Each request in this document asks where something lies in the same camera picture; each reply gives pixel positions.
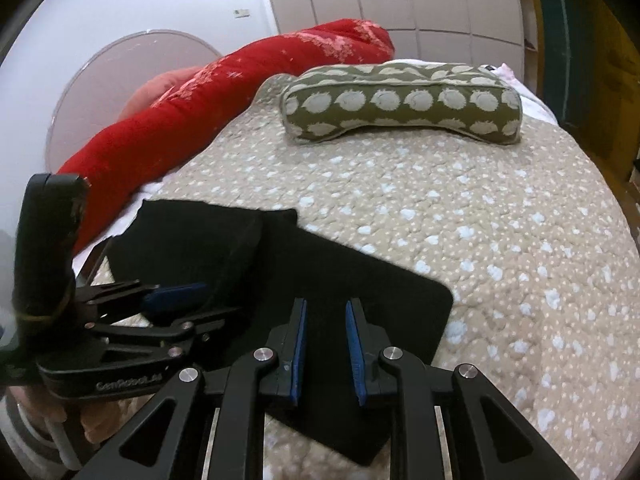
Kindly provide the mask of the left hand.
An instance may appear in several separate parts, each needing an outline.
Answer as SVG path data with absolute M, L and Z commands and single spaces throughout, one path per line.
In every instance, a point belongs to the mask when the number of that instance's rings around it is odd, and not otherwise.
M 51 396 L 43 386 L 13 386 L 8 389 L 8 393 L 23 409 L 27 419 L 39 429 L 45 430 L 46 422 L 62 424 L 67 419 L 63 403 Z M 86 440 L 98 444 L 113 437 L 150 399 L 150 396 L 138 396 L 81 405 L 78 420 Z

